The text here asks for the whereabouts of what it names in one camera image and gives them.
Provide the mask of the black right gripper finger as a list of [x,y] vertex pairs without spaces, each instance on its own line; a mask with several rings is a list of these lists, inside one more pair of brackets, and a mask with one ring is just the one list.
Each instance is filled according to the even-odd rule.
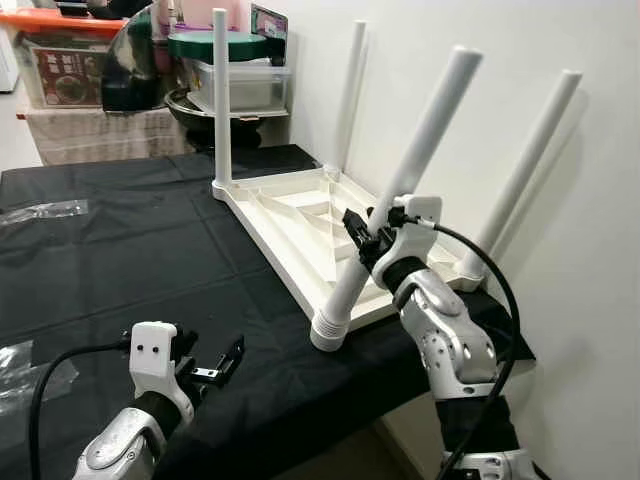
[[357,211],[344,210],[342,216],[343,228],[351,238],[352,246],[356,248],[358,256],[365,256],[366,251],[372,246],[372,236],[369,232],[369,224]]

